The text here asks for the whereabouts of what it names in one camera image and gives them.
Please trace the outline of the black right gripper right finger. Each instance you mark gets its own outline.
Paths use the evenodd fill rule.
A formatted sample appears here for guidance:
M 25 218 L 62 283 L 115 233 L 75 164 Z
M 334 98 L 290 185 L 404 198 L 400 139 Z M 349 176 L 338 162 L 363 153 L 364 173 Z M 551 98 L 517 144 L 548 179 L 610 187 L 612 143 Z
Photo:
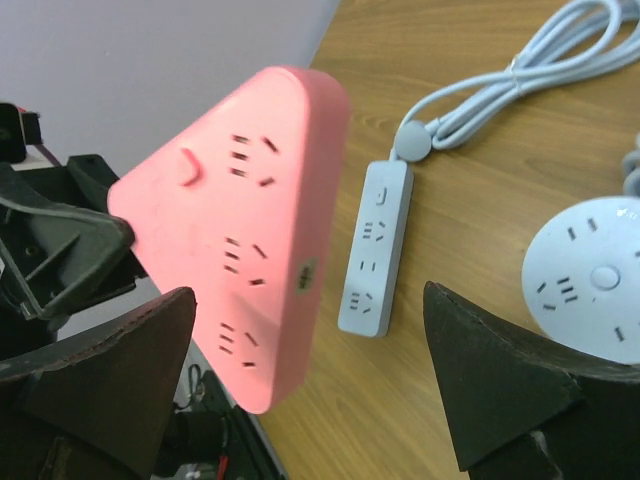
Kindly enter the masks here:
M 423 317 L 460 471 L 638 478 L 638 366 L 565 347 L 432 281 Z

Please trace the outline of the pink triangular power strip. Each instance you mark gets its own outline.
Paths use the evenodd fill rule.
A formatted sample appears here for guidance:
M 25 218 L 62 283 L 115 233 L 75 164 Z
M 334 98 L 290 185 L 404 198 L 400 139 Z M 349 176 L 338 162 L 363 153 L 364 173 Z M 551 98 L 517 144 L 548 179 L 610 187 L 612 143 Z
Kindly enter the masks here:
M 158 290 L 194 291 L 193 340 L 253 414 L 306 374 L 349 117 L 329 74 L 268 67 L 108 193 Z

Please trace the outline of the white rectangular power strip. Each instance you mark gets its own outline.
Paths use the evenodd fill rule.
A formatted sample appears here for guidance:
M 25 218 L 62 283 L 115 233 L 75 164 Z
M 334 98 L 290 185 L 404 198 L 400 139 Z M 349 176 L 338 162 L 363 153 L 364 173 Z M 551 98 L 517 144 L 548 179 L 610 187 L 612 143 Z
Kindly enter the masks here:
M 388 332 L 413 183 L 403 161 L 375 161 L 366 170 L 338 315 L 344 332 Z

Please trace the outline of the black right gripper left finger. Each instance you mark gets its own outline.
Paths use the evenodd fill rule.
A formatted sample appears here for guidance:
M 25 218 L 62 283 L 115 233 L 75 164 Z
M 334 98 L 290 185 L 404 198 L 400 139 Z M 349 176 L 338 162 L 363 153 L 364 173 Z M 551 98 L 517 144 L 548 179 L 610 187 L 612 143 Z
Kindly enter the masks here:
M 195 311 L 193 291 L 177 288 L 2 360 L 2 478 L 150 478 Z

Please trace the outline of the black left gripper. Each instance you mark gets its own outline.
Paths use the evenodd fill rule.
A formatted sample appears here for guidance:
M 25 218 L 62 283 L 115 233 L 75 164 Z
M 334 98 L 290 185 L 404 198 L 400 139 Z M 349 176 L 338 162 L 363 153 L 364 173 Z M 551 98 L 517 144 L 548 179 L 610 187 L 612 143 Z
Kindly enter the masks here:
M 50 344 L 72 315 L 145 277 L 131 228 L 108 213 L 117 179 L 94 154 L 56 167 L 2 164 L 2 344 Z

